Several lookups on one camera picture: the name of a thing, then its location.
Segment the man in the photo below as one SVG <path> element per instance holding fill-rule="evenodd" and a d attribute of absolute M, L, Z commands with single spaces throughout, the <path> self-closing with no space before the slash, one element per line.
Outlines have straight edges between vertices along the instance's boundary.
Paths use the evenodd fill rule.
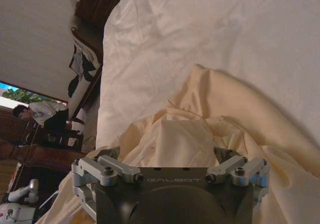
<path fill-rule="evenodd" d="M 66 121 L 69 118 L 69 110 L 65 105 L 49 101 L 33 102 L 28 107 L 18 105 L 12 110 L 12 113 L 16 118 L 22 120 L 30 120 L 32 118 L 39 125 L 58 131 L 65 129 Z M 78 118 L 73 121 L 84 124 Z"/>

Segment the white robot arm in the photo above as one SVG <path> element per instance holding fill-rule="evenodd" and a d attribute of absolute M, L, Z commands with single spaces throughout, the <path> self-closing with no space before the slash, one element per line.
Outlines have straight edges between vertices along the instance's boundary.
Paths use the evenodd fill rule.
<path fill-rule="evenodd" d="M 26 197 L 24 201 L 29 202 L 30 204 L 36 203 L 39 198 L 38 187 L 39 187 L 39 181 L 37 179 L 32 179 L 28 186 L 21 187 L 18 190 L 10 192 L 8 196 L 8 201 L 11 203 L 17 202 L 19 198 L 29 193 L 29 196 Z"/>

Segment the sky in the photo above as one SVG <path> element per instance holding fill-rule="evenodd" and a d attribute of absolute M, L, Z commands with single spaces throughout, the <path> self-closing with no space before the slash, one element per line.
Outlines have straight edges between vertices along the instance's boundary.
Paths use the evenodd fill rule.
<path fill-rule="evenodd" d="M 0 82 L 0 89 L 5 89 L 5 90 L 12 89 L 14 92 L 16 90 L 18 90 L 18 88 L 16 88 L 16 87 L 13 87 L 13 86 L 10 86 L 10 85 L 7 85 L 7 84 L 3 84 L 1 82 Z"/>

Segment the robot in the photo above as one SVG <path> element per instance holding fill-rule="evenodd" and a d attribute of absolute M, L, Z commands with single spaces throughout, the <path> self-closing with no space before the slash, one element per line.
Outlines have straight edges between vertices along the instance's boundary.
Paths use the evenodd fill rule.
<path fill-rule="evenodd" d="M 38 188 L 39 181 L 32 179 L 28 186 L 10 192 L 6 197 L 9 203 L 0 205 L 0 224 L 32 224 L 36 208 L 15 202 L 28 194 L 24 201 L 30 204 L 36 203 L 39 199 Z"/>
<path fill-rule="evenodd" d="M 270 165 L 214 148 L 220 165 L 135 167 L 108 155 L 76 159 L 73 193 L 97 224 L 250 224 L 269 192 Z"/>

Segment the dark hair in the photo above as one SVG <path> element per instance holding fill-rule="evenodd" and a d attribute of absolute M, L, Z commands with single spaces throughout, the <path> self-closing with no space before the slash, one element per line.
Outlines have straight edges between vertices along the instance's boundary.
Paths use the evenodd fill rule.
<path fill-rule="evenodd" d="M 12 110 L 12 114 L 18 118 L 20 113 L 24 112 L 24 109 L 28 109 L 28 107 L 24 106 L 24 105 L 17 105 L 13 110 Z"/>

